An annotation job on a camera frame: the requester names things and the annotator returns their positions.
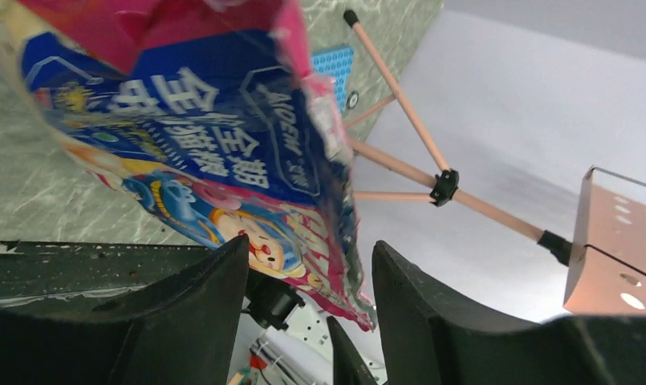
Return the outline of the pink perforated music stand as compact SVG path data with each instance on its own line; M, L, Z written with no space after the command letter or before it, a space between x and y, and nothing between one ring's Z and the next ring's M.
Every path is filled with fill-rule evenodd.
M419 201L442 207L451 201L534 241L568 268L563 307L574 314L646 315L646 204L633 195L646 191L646 183L605 168L592 166L582 179L572 240L541 229L460 186L458 172L449 166L436 142L416 113L404 90L388 68L357 13L347 8L343 20L354 31L391 95L347 123L360 123L392 102L397 102L421 138L439 170L426 172L359 140L353 151L396 174L428 188L428 192L356 192L374 201Z

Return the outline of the small round poker chip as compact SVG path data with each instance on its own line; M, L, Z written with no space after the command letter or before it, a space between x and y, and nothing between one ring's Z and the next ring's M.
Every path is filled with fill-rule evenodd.
M358 104L359 99L360 99L360 94L359 94L359 92L358 92L358 91L351 91L351 92L347 95L347 99L346 99L346 109L348 109L348 110L352 110L352 109L354 109L354 108L356 107L356 105Z

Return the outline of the pet food bag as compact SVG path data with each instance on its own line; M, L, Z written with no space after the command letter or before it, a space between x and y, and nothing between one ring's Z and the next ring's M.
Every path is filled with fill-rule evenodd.
M0 66L78 164L178 233L376 327L353 152L296 1L0 1Z

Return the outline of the blue building block plate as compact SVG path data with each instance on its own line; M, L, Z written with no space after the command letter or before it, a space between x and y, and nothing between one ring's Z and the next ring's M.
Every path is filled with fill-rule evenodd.
M334 81L335 100L343 115L346 109L348 80L351 75L355 51L349 45L339 45L316 51L311 59L318 73L331 77Z

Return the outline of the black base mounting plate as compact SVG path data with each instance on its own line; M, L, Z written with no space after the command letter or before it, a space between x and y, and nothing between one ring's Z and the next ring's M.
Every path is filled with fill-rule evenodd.
M0 306L111 298L200 261L202 246L0 241Z

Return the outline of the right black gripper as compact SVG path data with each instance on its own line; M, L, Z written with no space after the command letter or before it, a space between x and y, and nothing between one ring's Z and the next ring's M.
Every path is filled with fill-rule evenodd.
M305 305L296 289L289 284L250 270L245 298L249 301L243 314L248 314L260 327L287 330L290 314ZM339 322L327 317L332 344L334 385L377 385L365 361Z

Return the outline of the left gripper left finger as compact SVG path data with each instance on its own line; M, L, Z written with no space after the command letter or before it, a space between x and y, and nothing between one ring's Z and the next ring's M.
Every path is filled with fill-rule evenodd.
M93 310L38 317L0 307L0 384L225 384L249 240Z

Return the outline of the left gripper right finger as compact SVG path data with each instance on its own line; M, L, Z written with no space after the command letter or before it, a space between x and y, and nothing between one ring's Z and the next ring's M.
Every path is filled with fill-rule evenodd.
M391 384L646 384L646 316L516 318L384 241L372 251L372 280Z

